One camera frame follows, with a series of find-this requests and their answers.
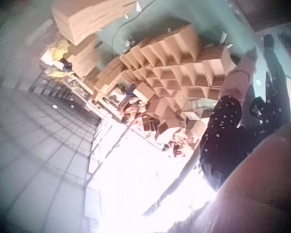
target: wire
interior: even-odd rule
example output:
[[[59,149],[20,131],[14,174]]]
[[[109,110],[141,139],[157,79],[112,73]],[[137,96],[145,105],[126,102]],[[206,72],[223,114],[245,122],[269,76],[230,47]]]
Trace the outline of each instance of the wire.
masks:
[[[134,21],[146,8],[148,8],[150,5],[152,5],[154,2],[156,2],[156,0],[153,0],[152,2],[150,2],[148,5],[146,5],[142,10],[141,10],[141,12],[139,12],[139,14],[138,15],[136,15],[134,18],[132,18],[132,19],[130,19],[129,21],[127,21],[127,22],[125,22],[125,23],[123,23],[121,26],[119,26],[119,28],[117,29],[117,31],[116,31],[116,33],[114,34],[114,37],[113,37],[113,39],[112,39],[112,45],[111,45],[111,55],[112,55],[112,59],[114,58],[114,56],[113,56],[113,46],[114,46],[114,40],[115,40],[115,38],[116,38],[116,35],[118,34],[118,32],[120,31],[120,29],[123,27],[123,26],[125,26],[126,24],[128,24],[128,23],[130,23],[130,22],[132,22],[132,21]]]

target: yellow object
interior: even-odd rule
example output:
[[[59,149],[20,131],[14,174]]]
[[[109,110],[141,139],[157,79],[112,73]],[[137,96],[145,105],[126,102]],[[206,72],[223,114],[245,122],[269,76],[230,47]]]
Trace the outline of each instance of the yellow object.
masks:
[[[49,53],[51,54],[53,61],[59,61],[64,57],[64,54],[68,52],[69,43],[66,40],[60,40],[57,43],[57,46],[50,49]]]

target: black polka dot clothing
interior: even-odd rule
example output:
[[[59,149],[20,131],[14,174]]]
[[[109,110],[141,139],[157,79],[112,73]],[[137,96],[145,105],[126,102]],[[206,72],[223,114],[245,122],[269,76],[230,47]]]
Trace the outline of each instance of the black polka dot clothing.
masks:
[[[200,143],[200,164],[208,183],[218,190],[232,171],[267,136],[290,121],[290,104],[279,99],[274,84],[266,77],[266,102],[255,98],[250,106],[252,116],[260,119],[259,126],[238,127],[242,107],[232,96],[223,96],[216,104]]]

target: cable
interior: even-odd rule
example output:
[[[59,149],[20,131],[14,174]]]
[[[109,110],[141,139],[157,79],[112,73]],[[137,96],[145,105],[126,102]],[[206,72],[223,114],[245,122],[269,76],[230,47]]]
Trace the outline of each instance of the cable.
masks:
[[[119,28],[117,29],[116,33],[114,34],[114,37],[112,39],[112,45],[111,45],[111,56],[112,56],[112,59],[114,58],[113,56],[113,46],[114,46],[114,39],[116,38],[116,35],[118,34],[118,32],[120,31],[120,29],[125,26],[126,24],[132,22],[133,20],[135,20],[146,8],[148,8],[150,5],[152,5],[154,2],[156,2],[156,0],[153,0],[152,2],[150,2],[148,5],[146,5],[142,10],[141,12],[139,12],[138,15],[136,15],[134,18],[130,19],[129,21],[123,23],[121,26],[119,26]]]

